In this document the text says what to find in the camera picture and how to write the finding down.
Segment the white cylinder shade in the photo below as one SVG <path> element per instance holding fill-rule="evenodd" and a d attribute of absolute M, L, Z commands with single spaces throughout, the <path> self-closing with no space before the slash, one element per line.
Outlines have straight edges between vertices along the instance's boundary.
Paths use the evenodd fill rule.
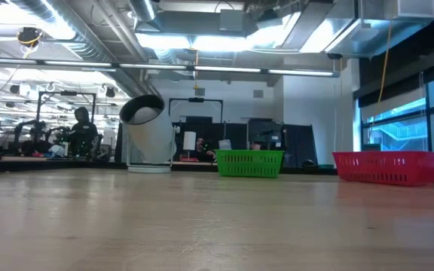
<path fill-rule="evenodd" d="M 192 131 L 184 132 L 183 149 L 186 151 L 194 151 L 196 148 L 197 134 Z"/>

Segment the green plastic basket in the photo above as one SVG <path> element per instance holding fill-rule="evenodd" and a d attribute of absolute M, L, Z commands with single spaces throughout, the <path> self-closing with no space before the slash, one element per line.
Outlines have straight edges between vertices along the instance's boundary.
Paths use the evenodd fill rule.
<path fill-rule="evenodd" d="M 277 178 L 283 151 L 217 150 L 216 161 L 220 176 Z"/>

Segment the black partition screen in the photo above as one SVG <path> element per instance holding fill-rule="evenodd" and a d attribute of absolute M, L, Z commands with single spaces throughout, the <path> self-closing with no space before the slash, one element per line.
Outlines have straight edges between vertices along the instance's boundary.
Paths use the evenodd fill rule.
<path fill-rule="evenodd" d="M 219 149 L 219 142 L 228 140 L 233 150 L 249 150 L 256 144 L 262 150 L 283 151 L 283 166 L 301 168 L 306 161 L 317 163 L 316 144 L 311 125 L 291 125 L 270 119 L 251 119 L 244 123 L 210 123 L 209 121 L 176 122 L 178 152 L 183 154 L 185 132 L 195 132 L 210 151 Z"/>

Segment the long ceiling light strip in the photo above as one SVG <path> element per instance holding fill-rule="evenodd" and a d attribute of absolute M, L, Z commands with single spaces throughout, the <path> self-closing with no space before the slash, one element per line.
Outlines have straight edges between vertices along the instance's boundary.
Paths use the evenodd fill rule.
<path fill-rule="evenodd" d="M 286 75 L 286 76 L 309 76 L 336 78 L 338 72 L 302 70 L 302 69 L 264 69 L 264 68 L 244 68 L 211 65 L 169 65 L 169 64 L 150 64 L 150 63 L 116 63 L 116 62 L 82 62 L 65 60 L 46 60 L 46 59 L 16 59 L 0 58 L 0 65 L 39 65 L 55 67 L 71 67 L 81 69 L 96 69 L 100 72 L 109 72 L 116 69 L 149 69 L 149 70 L 168 70 L 168 71 L 188 71 L 188 72 L 230 72 L 262 75 Z"/>

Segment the red plastic basket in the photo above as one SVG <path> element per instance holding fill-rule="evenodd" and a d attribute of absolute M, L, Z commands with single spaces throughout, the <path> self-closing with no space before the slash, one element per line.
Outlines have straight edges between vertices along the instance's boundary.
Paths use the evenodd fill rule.
<path fill-rule="evenodd" d="M 340 179 L 372 184 L 421 187 L 434 183 L 434 152 L 334 152 Z"/>

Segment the large window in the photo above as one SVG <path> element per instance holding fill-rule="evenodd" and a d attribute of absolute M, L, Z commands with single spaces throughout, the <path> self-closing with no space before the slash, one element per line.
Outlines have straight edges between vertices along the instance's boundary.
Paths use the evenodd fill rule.
<path fill-rule="evenodd" d="M 360 108 L 362 143 L 381 151 L 434 152 L 434 81 L 418 78 L 410 92 Z"/>

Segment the black rig frame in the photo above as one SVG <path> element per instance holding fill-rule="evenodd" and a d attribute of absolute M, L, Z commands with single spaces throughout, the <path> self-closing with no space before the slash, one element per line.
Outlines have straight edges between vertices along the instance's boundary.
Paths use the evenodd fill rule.
<path fill-rule="evenodd" d="M 171 112 L 173 110 L 172 102 L 173 101 L 186 101 L 186 102 L 190 102 L 190 103 L 204 103 L 204 102 L 218 102 L 220 104 L 220 123 L 224 123 L 224 118 L 223 118 L 223 111 L 224 111 L 224 100 L 222 99 L 205 99 L 205 98 L 200 98 L 200 97 L 191 97 L 191 98 L 169 98 L 168 100 L 168 114 L 169 116 L 171 116 Z"/>
<path fill-rule="evenodd" d="M 36 111 L 36 117 L 35 119 L 37 121 L 40 121 L 41 116 L 41 107 L 44 104 L 43 102 L 43 95 L 48 94 L 50 97 L 53 97 L 54 95 L 60 95 L 60 96 L 91 96 L 93 98 L 92 102 L 89 102 L 89 104 L 92 106 L 91 108 L 91 115 L 90 115 L 90 121 L 93 123 L 95 118 L 95 110 L 96 110 L 96 98 L 97 95 L 95 93 L 81 93 L 73 90 L 62 90 L 62 91 L 39 91 L 38 92 L 38 101 L 37 101 L 37 111 Z"/>

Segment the black aluminium table frame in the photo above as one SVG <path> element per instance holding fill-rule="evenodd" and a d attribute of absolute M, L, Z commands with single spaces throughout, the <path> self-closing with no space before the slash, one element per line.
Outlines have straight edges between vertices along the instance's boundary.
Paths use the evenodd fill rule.
<path fill-rule="evenodd" d="M 30 170 L 49 170 L 49 169 L 127 169 L 124 163 L 97 163 L 84 161 L 69 161 L 69 160 L 0 160 L 0 172 L 22 172 Z M 217 172 L 217 166 L 192 165 L 190 163 L 176 164 L 172 166 L 172 170 L 176 172 Z M 321 168 L 304 168 L 292 169 L 283 168 L 280 174 L 287 175 L 337 175 L 336 169 L 321 169 Z"/>

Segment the silver ventilation duct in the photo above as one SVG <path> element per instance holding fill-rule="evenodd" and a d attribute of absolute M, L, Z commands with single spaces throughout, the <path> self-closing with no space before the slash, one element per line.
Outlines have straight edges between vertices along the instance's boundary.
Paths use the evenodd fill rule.
<path fill-rule="evenodd" d="M 252 11 L 249 50 L 373 57 L 434 21 L 434 0 L 274 0 Z"/>

